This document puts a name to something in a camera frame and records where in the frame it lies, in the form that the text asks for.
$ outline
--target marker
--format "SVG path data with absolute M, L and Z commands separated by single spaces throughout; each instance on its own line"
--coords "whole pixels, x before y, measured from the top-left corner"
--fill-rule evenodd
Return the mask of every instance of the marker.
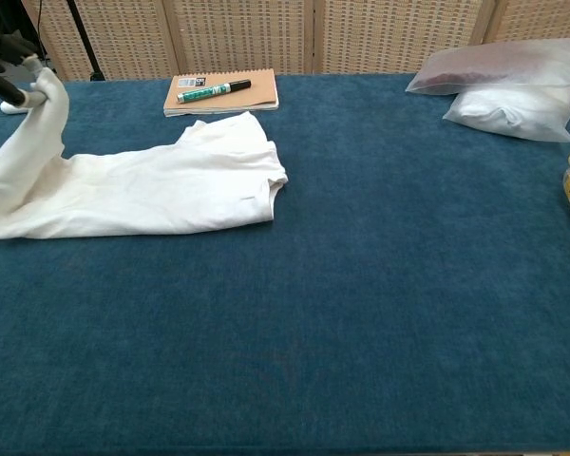
M 251 81 L 245 79 L 243 81 L 234 81 L 233 83 L 225 83 L 214 85 L 212 87 L 201 88 L 199 90 L 191 90 L 189 92 L 178 93 L 179 103 L 190 103 L 196 100 L 203 100 L 205 98 L 215 97 L 217 95 L 224 95 L 230 92 L 236 92 L 243 88 L 251 87 Z

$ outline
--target woven panel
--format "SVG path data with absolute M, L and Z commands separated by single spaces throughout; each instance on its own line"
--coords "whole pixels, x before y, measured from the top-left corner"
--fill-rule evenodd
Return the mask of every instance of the woven panel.
M 310 72 L 312 1 L 165 0 L 182 71 Z
M 88 39 L 108 80 L 179 72 L 162 0 L 79 0 Z
M 36 27 L 40 0 L 24 0 L 23 4 Z M 91 63 L 66 0 L 43 1 L 40 32 L 59 77 L 64 81 L 88 81 Z
M 570 38 L 570 0 L 509 0 L 486 41 Z
M 319 0 L 316 69 L 412 72 L 436 50 L 466 46 L 482 0 Z

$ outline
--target white t-shirt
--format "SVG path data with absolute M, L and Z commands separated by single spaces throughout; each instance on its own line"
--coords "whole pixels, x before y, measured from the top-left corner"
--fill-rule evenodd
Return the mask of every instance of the white t-shirt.
M 66 91 L 48 69 L 36 89 L 47 101 L 0 148 L 0 238 L 190 234 L 274 218 L 287 175 L 250 113 L 198 121 L 175 144 L 65 160 Z

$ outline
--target brown notebook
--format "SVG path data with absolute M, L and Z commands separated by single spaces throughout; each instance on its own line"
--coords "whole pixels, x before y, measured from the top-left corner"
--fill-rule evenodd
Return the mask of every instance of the brown notebook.
M 251 80 L 251 87 L 195 102 L 178 103 L 178 93 L 244 79 Z M 167 99 L 164 101 L 164 115 L 166 117 L 180 116 L 182 114 L 215 114 L 277 108 L 278 96 L 276 94 L 275 71 L 273 69 L 175 76 L 171 81 Z

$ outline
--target blue table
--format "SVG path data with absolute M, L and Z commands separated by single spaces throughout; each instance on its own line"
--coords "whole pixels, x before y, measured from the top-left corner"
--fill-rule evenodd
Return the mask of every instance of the blue table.
M 278 78 L 273 223 L 0 241 L 0 454 L 570 449 L 570 144 L 409 79 Z M 167 87 L 68 85 L 66 154 L 172 143 Z

